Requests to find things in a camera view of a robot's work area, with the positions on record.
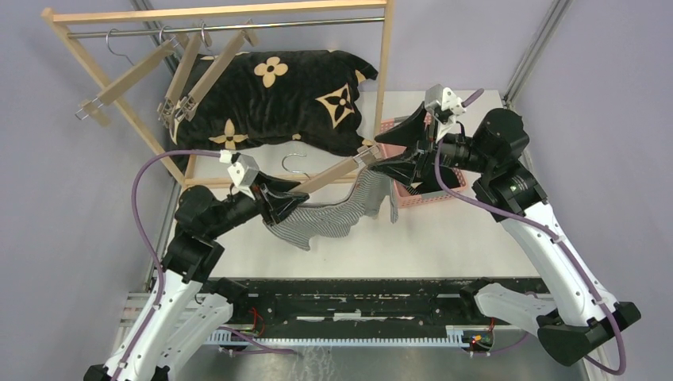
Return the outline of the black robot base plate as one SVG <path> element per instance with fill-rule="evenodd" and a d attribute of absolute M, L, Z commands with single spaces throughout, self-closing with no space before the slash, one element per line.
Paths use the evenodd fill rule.
<path fill-rule="evenodd" d="M 494 320 L 460 297 L 466 279 L 241 279 L 229 326 L 263 338 L 439 338 Z"/>

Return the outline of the grey striped underwear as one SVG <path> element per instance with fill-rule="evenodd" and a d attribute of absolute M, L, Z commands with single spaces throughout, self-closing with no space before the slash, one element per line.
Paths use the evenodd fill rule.
<path fill-rule="evenodd" d="M 289 217 L 267 230 L 282 241 L 309 251 L 314 237 L 344 238 L 362 217 L 378 215 L 383 201 L 390 204 L 390 222 L 398 221 L 398 203 L 394 180 L 365 168 L 356 176 L 347 196 L 333 203 L 304 203 Z"/>

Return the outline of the wooden hanger with grey underwear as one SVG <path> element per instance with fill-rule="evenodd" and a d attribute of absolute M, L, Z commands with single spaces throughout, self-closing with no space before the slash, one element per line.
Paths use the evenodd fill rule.
<path fill-rule="evenodd" d="M 373 144 L 371 146 L 364 145 L 358 149 L 357 155 L 346 157 L 320 173 L 309 175 L 307 172 L 291 170 L 287 167 L 286 161 L 292 156 L 306 157 L 306 154 L 287 154 L 282 158 L 281 166 L 286 172 L 295 174 L 295 177 L 288 177 L 288 179 L 299 181 L 303 176 L 307 178 L 305 182 L 300 183 L 291 190 L 292 192 L 307 194 L 318 191 L 333 183 L 348 183 L 354 181 L 357 178 L 358 170 L 383 159 L 383 154 L 378 144 Z"/>

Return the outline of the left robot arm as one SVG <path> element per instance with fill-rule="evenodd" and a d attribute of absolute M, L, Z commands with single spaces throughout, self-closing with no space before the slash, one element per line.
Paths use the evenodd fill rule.
<path fill-rule="evenodd" d="M 173 380 L 219 326 L 243 321 L 250 303 L 246 287 L 210 282 L 225 249 L 217 239 L 257 216 L 269 225 L 289 217 L 309 199 L 298 183 L 260 173 L 243 191 L 215 197 L 204 186 L 187 189 L 175 212 L 176 227 L 159 277 L 130 333 L 104 363 L 92 365 L 85 380 Z"/>

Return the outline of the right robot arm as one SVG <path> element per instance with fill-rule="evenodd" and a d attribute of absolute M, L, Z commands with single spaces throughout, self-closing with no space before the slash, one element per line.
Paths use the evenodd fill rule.
<path fill-rule="evenodd" d="M 493 318 L 536 337 L 557 363 L 570 366 L 590 360 L 591 353 L 615 341 L 625 371 L 623 332 L 640 320 L 632 302 L 620 302 L 589 270 L 560 227 L 544 189 L 520 158 L 529 143 L 520 115 L 506 108 L 486 113 L 475 132 L 445 133 L 440 123 L 452 112 L 440 111 L 427 123 L 420 106 L 407 119 L 380 133 L 381 144 L 403 152 L 371 165 L 373 171 L 409 185 L 443 176 L 453 169 L 474 172 L 469 203 L 489 212 L 519 244 L 552 296 L 544 302 L 531 293 L 480 279 L 465 287 L 459 313 L 469 323 Z"/>

